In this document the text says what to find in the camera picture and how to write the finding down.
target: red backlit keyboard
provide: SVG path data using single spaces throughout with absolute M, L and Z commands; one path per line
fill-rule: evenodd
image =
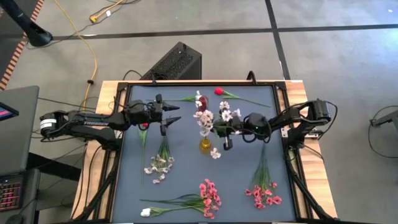
M 22 205 L 22 176 L 0 177 L 0 212 Z

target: black metal frame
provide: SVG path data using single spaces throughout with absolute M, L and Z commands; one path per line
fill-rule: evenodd
M 226 82 L 226 83 L 220 83 L 220 82 L 211 82 L 211 80 L 209 82 L 206 83 L 164 83 L 164 82 L 156 82 L 155 80 L 153 80 L 152 82 L 148 82 L 148 83 L 118 83 L 118 94 L 116 96 L 116 101 L 119 101 L 121 99 L 121 95 L 120 92 L 121 90 L 126 90 L 126 96 L 124 99 L 124 102 L 128 102 L 130 100 L 130 95 L 131 95 L 131 88 L 133 86 L 153 86 L 153 87 L 159 87 L 159 86 L 210 86 L 210 85 L 217 85 L 217 86 L 251 86 L 251 85 L 258 85 L 258 86 L 270 86 L 272 88 L 272 92 L 273 92 L 273 97 L 274 97 L 274 101 L 275 101 L 275 107 L 277 110 L 277 113 L 280 113 L 280 104 L 279 104 L 279 97 L 278 97 L 278 92 L 277 90 L 280 89 L 282 90 L 282 94 L 284 97 L 284 102 L 285 102 L 285 106 L 288 107 L 289 106 L 289 100 L 287 99 L 287 91 L 286 91 L 286 87 L 285 87 L 285 82 L 257 82 L 256 77 L 254 76 L 253 72 L 250 71 L 249 75 L 247 77 L 247 80 L 252 80 L 252 82 Z M 103 170 L 101 171 L 101 178 L 100 178 L 100 185 L 103 183 L 103 180 L 106 177 L 106 171 L 108 170 L 108 165 L 109 165 L 109 157 L 110 157 L 110 152 L 106 152 L 105 157 L 104 157 L 104 163 L 103 163 Z M 298 173 L 299 176 L 301 178 L 301 180 L 305 183 L 305 177 L 304 177 L 304 170 L 303 170 L 303 166 L 302 166 L 302 161 L 300 158 L 300 155 L 297 155 L 298 158 L 296 159 L 296 163 L 297 163 L 297 169 L 298 169 Z M 118 160 L 114 161 L 119 163 L 120 160 L 120 156 L 117 156 L 116 158 L 118 158 Z M 300 208 L 299 208 L 299 200 L 298 200 L 298 195 L 295 189 L 295 185 L 294 182 L 292 180 L 292 177 L 289 175 L 288 172 L 288 177 L 289 177 L 289 185 L 290 185 L 290 192 L 292 194 L 292 198 L 293 198 L 293 205 L 294 205 L 294 212 L 295 212 L 295 219 L 298 220 L 300 217 Z M 115 181 L 113 181 L 110 185 L 110 191 L 109 191 L 109 197 L 108 197 L 108 204 L 106 207 L 106 216 L 105 219 L 111 219 L 111 209 L 113 206 L 113 201 L 114 201 L 114 193 L 115 193 L 115 188 L 116 188 L 116 182 L 117 179 Z M 99 210 L 100 210 L 100 206 L 101 203 L 99 203 L 96 207 L 96 210 L 94 212 L 94 217 L 93 219 L 98 219 L 98 215 L 99 215 Z M 311 208 L 309 207 L 309 204 L 307 203 L 307 201 L 305 200 L 305 208 L 306 208 L 306 212 L 307 212 L 307 217 L 312 218 L 312 211 Z

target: vase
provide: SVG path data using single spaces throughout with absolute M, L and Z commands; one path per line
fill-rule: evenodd
M 203 138 L 200 140 L 199 150 L 203 154 L 209 154 L 211 151 L 211 141 L 208 138 Z

